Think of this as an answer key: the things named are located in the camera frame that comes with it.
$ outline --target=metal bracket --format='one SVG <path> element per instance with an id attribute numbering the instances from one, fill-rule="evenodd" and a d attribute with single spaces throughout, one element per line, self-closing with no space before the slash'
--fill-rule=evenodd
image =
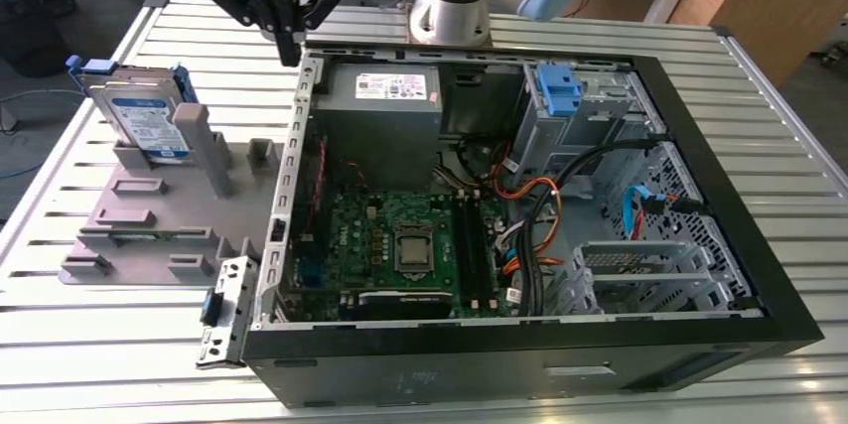
<path id="1" fill-rule="evenodd" d="M 259 264 L 248 256 L 224 261 L 215 288 L 207 294 L 200 321 L 197 369 L 244 367 L 241 348 L 251 322 L 251 306 L 259 278 Z"/>

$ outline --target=slotted aluminum table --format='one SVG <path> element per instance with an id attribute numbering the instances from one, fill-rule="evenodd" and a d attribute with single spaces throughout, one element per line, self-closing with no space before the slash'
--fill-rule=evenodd
<path id="1" fill-rule="evenodd" d="M 275 46 L 205 0 L 144 7 L 113 60 L 181 62 L 228 141 L 281 140 L 297 81 Z M 827 339 L 671 394 L 289 411 L 249 369 L 197 371 L 204 291 L 57 280 L 115 158 L 87 100 L 0 233 L 3 422 L 836 423 L 848 415 L 848 182 L 736 41 L 708 28 L 493 16 L 496 47 L 657 57 Z M 319 40 L 407 42 L 397 11 L 339 8 Z"/>

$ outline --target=power supply label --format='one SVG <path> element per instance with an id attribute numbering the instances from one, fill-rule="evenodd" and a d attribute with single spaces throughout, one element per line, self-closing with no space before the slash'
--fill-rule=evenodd
<path id="1" fill-rule="evenodd" d="M 113 98 L 111 103 L 139 149 L 164 160 L 188 156 L 188 145 L 168 121 L 171 111 L 161 99 Z"/>
<path id="2" fill-rule="evenodd" d="M 356 99 L 427 100 L 423 74 L 363 73 L 356 77 Z"/>

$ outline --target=floor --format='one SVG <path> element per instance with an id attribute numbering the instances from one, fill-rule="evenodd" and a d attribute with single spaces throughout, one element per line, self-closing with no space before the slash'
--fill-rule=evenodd
<path id="1" fill-rule="evenodd" d="M 77 0 L 79 10 L 59 20 L 73 53 L 108 58 L 144 0 Z M 344 0 L 348 5 L 389 4 L 392 0 Z M 0 98 L 31 89 L 69 88 L 67 75 L 28 79 L 0 62 Z M 781 89 L 813 134 L 843 168 L 848 167 L 848 74 L 828 71 L 809 59 Z M 79 101 L 65 94 L 39 94 L 5 103 L 21 120 L 15 136 L 0 135 L 0 178 L 37 166 L 73 116 Z M 23 196 L 33 174 L 0 179 L 0 227 Z"/>

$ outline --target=metal grille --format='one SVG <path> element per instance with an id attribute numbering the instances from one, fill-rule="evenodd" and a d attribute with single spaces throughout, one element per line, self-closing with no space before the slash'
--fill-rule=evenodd
<path id="1" fill-rule="evenodd" d="M 609 196 L 609 216 L 615 231 L 621 239 L 627 239 L 624 224 L 621 221 L 621 201 L 623 193 L 619 190 L 631 185 L 644 185 L 652 193 L 665 194 L 677 197 L 692 197 L 692 192 L 684 185 L 681 168 L 672 158 L 671 146 L 656 148 L 644 158 L 641 166 L 629 169 L 620 178 L 623 184 Z M 633 160 L 643 157 L 641 154 L 633 156 Z M 749 297 L 751 290 L 744 282 L 739 265 L 724 243 L 719 228 L 709 217 L 696 214 L 672 212 L 668 209 L 663 215 L 645 214 L 643 225 L 643 240 L 683 240 L 693 241 L 705 247 L 712 255 L 709 270 L 715 273 L 725 273 L 731 277 L 727 283 L 735 297 Z"/>
<path id="2" fill-rule="evenodd" d="M 704 247 L 675 240 L 587 242 L 559 270 L 552 292 L 567 304 L 575 296 L 592 301 L 597 297 L 595 305 L 613 315 L 727 310 L 731 292 L 721 283 L 727 277 L 709 271 L 708 253 Z M 592 280 L 576 280 L 583 274 Z"/>

